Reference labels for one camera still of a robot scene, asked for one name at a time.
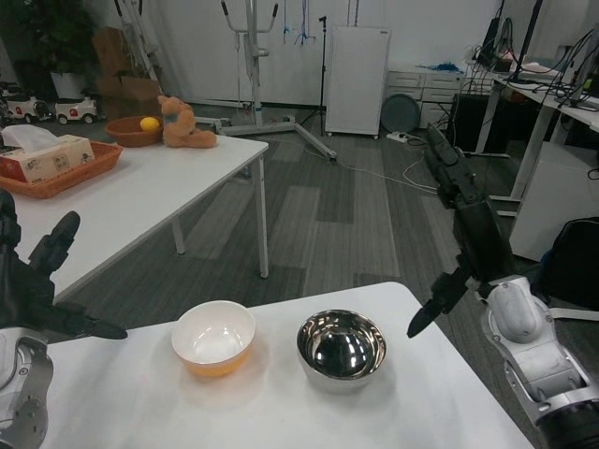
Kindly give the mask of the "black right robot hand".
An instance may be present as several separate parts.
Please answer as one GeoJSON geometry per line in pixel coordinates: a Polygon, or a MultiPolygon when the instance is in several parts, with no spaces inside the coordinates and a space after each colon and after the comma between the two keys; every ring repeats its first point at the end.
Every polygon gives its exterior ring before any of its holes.
{"type": "Polygon", "coordinates": [[[487,299],[499,280],[515,272],[514,255],[499,215],[476,185],[466,156],[432,124],[426,128],[426,140],[426,164],[438,182],[438,197],[445,208],[454,211],[453,235],[460,253],[456,269],[441,273],[432,285],[431,298],[408,326],[408,338],[418,335],[440,314],[450,313],[467,291],[487,299]]]}

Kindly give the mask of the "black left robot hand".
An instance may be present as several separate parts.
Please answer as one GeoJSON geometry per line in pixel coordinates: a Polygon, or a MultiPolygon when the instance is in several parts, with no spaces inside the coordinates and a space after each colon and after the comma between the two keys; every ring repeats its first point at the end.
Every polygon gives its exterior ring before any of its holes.
{"type": "Polygon", "coordinates": [[[64,264],[80,227],[80,216],[68,212],[23,262],[16,252],[22,236],[15,202],[1,191],[1,327],[51,331],[69,337],[123,340],[123,328],[85,313],[80,307],[54,303],[51,275],[64,264]]]}

